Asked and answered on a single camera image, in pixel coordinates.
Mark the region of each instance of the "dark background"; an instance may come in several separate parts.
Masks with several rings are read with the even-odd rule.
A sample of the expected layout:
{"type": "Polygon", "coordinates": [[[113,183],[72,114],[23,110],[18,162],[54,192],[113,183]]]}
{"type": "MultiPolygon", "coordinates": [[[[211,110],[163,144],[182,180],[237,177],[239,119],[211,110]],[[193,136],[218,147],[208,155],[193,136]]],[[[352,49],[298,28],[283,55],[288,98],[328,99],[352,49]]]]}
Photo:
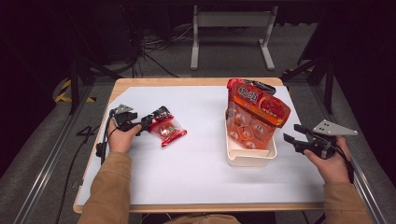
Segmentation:
{"type": "MultiPolygon", "coordinates": [[[[354,20],[339,24],[348,32],[336,54],[335,75],[375,157],[395,185],[396,152],[391,134],[396,125],[392,88],[396,16],[391,9],[367,3],[355,8],[359,13],[354,14],[354,20]]],[[[53,91],[68,76],[75,55],[107,64],[129,60],[133,48],[118,5],[65,8],[50,6],[46,1],[3,1],[0,10],[2,175],[55,107],[53,91]]],[[[172,35],[174,27],[191,23],[192,19],[190,6],[146,6],[139,10],[144,23],[165,39],[172,35]]],[[[276,23],[319,22],[323,11],[323,7],[283,6],[276,23]]],[[[310,43],[313,55],[321,52],[323,39],[311,39],[310,43]]]]}

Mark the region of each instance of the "table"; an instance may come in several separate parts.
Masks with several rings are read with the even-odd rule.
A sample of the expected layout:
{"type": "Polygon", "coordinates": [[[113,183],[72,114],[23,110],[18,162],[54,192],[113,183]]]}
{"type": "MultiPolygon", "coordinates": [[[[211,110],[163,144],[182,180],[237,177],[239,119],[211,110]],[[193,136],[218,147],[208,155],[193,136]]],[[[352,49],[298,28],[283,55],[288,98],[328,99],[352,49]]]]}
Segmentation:
{"type": "MultiPolygon", "coordinates": [[[[282,87],[282,82],[279,78],[273,77],[261,77],[261,78],[249,78],[259,80],[261,82],[276,86],[278,90],[285,93],[285,87],[282,87]]],[[[228,82],[228,78],[123,78],[116,82],[114,91],[111,93],[109,99],[109,107],[113,107],[112,104],[118,104],[119,96],[128,93],[129,91],[136,90],[146,90],[139,88],[149,88],[150,90],[159,88],[170,88],[168,90],[175,90],[175,86],[180,90],[181,94],[190,89],[195,88],[209,88],[211,92],[218,93],[218,90],[222,91],[224,88],[225,99],[227,98],[227,90],[225,85],[228,82]]],[[[205,93],[200,92],[202,99],[205,98],[205,93]]],[[[291,104],[291,99],[285,99],[285,103],[291,104]]],[[[216,107],[215,104],[218,102],[207,102],[210,107],[216,107]]],[[[306,157],[294,152],[292,145],[287,144],[283,140],[280,141],[279,138],[283,138],[281,133],[279,134],[276,144],[278,147],[278,160],[275,158],[268,165],[261,168],[251,168],[251,167],[233,167],[227,163],[226,160],[226,147],[225,147],[225,128],[222,126],[223,117],[219,118],[219,122],[213,121],[210,123],[210,130],[212,128],[219,128],[219,138],[213,137],[212,139],[207,139],[205,142],[212,142],[216,145],[214,149],[208,147],[200,148],[200,150],[191,150],[194,143],[188,143],[195,134],[200,134],[200,132],[195,132],[195,130],[200,129],[196,124],[190,125],[186,120],[186,113],[180,113],[179,108],[172,107],[171,112],[175,112],[176,118],[179,118],[181,126],[186,125],[189,133],[183,136],[181,139],[177,140],[174,144],[171,143],[167,148],[164,149],[154,149],[149,152],[149,149],[140,150],[145,144],[147,144],[147,139],[149,139],[149,133],[140,136],[138,139],[134,140],[134,146],[138,145],[135,149],[130,151],[130,155],[134,158],[133,163],[133,174],[132,174],[132,201],[135,200],[138,204],[131,204],[130,212],[132,213],[172,213],[172,212],[230,212],[230,211],[280,211],[280,210],[309,210],[309,209],[322,209],[323,208],[323,198],[322,198],[322,184],[323,180],[316,167],[310,163],[306,157]],[[208,150],[212,150],[211,157],[205,157],[208,155],[208,150]],[[192,157],[196,161],[202,161],[204,165],[192,164],[194,160],[185,157],[186,154],[192,153],[192,157]],[[157,160],[159,167],[162,169],[152,168],[153,166],[147,166],[153,160],[157,160]],[[174,177],[169,175],[169,172],[180,171],[186,169],[186,172],[177,173],[174,177]],[[271,172],[276,173],[277,170],[287,169],[289,172],[282,174],[269,175],[271,172]],[[156,178],[146,178],[146,176],[157,176],[156,178]],[[199,178],[206,181],[203,185],[200,184],[199,178]],[[143,186],[142,183],[147,183],[149,181],[151,184],[143,186]],[[249,194],[253,189],[254,195],[244,195],[249,194]],[[268,192],[268,189],[282,190],[282,195],[268,192]],[[234,197],[230,192],[242,192],[241,197],[234,197]],[[264,201],[256,201],[257,198],[262,197],[264,201]]],[[[290,122],[299,122],[298,117],[293,110],[290,115],[290,122]]],[[[106,115],[102,122],[102,128],[105,126],[106,115]]],[[[284,128],[288,126],[288,132],[291,132],[292,123],[287,122],[284,128]]],[[[295,135],[296,138],[304,140],[305,136],[298,134],[295,135]]],[[[96,142],[101,139],[100,134],[96,138],[96,142]]],[[[87,166],[86,173],[84,175],[84,183],[90,185],[95,172],[99,167],[95,167],[93,173],[90,173],[90,167],[92,168],[94,163],[98,164],[99,158],[94,155],[95,148],[92,149],[92,154],[87,166]]],[[[74,210],[77,213],[82,211],[83,201],[88,198],[87,189],[89,186],[85,186],[85,193],[83,190],[84,186],[79,188],[76,201],[74,203],[74,210]]]]}

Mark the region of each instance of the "human hand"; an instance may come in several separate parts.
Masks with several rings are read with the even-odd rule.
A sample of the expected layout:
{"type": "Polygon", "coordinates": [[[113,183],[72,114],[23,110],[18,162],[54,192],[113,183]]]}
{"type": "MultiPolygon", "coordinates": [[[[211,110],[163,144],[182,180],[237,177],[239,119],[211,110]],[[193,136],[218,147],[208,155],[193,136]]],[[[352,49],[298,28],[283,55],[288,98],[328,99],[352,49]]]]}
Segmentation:
{"type": "MultiPolygon", "coordinates": [[[[336,145],[344,151],[346,158],[350,161],[349,148],[347,147],[347,140],[345,137],[336,136],[336,145]]],[[[334,155],[327,160],[319,158],[308,149],[304,150],[304,154],[317,166],[325,183],[349,183],[347,165],[338,153],[334,153],[334,155]]]]}
{"type": "Polygon", "coordinates": [[[129,148],[131,147],[134,136],[139,133],[141,128],[142,125],[138,124],[128,132],[123,132],[121,130],[118,130],[113,120],[111,120],[107,128],[107,135],[110,135],[108,137],[108,145],[110,147],[110,151],[127,153],[129,148]]]}

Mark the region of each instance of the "gray carpet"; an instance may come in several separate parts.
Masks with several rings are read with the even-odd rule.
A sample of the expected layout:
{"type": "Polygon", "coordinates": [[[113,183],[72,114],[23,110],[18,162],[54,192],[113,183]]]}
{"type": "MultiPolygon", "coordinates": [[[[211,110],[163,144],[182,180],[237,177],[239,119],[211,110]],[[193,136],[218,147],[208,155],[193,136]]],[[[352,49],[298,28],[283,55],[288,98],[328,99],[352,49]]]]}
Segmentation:
{"type": "MultiPolygon", "coordinates": [[[[149,55],[180,77],[280,77],[284,70],[296,67],[296,62],[315,27],[315,25],[286,25],[274,28],[269,50],[274,60],[275,71],[268,71],[265,67],[261,50],[257,44],[257,39],[261,35],[261,31],[258,29],[247,29],[241,35],[226,30],[204,31],[200,42],[200,61],[197,71],[190,70],[191,41],[188,39],[163,51],[153,51],[149,55]]],[[[140,77],[171,77],[149,58],[146,60],[139,58],[139,62],[143,74],[138,66],[135,69],[140,77]]],[[[121,63],[113,63],[108,68],[114,69],[120,66],[122,66],[121,63]]],[[[131,77],[132,73],[129,70],[121,75],[131,77]]],[[[304,75],[285,84],[290,87],[291,99],[302,124],[315,126],[328,115],[324,113],[320,99],[315,95],[315,90],[308,87],[302,80],[304,80],[304,75]]],[[[108,77],[97,78],[89,92],[89,96],[96,97],[97,100],[95,103],[82,104],[76,122],[70,127],[69,135],[65,138],[66,141],[61,148],[62,154],[57,160],[53,172],[48,176],[48,183],[42,194],[33,204],[32,213],[29,214],[27,223],[55,222],[69,165],[84,139],[83,136],[76,134],[87,126],[95,127],[101,123],[113,85],[114,81],[108,77]]],[[[57,103],[55,109],[37,127],[1,179],[0,223],[13,223],[15,220],[36,177],[51,153],[65,121],[70,118],[68,115],[70,106],[70,103],[57,103]]],[[[332,109],[333,118],[338,123],[361,133],[359,124],[354,119],[338,85],[334,86],[332,109]]],[[[68,186],[74,182],[80,182],[83,177],[95,137],[90,137],[78,153],[68,186]]],[[[349,137],[348,143],[353,158],[363,170],[384,217],[388,223],[396,223],[396,215],[393,212],[396,207],[396,190],[377,163],[364,139],[364,134],[349,137]]],[[[67,188],[59,223],[77,222],[79,215],[72,208],[77,192],[78,190],[75,188],[67,188]]],[[[321,213],[322,211],[306,211],[309,223],[314,223],[321,213]]],[[[139,219],[138,214],[133,214],[130,223],[139,223],[139,219]]],[[[303,224],[305,220],[301,211],[284,211],[276,212],[276,222],[278,224],[303,224]]]]}

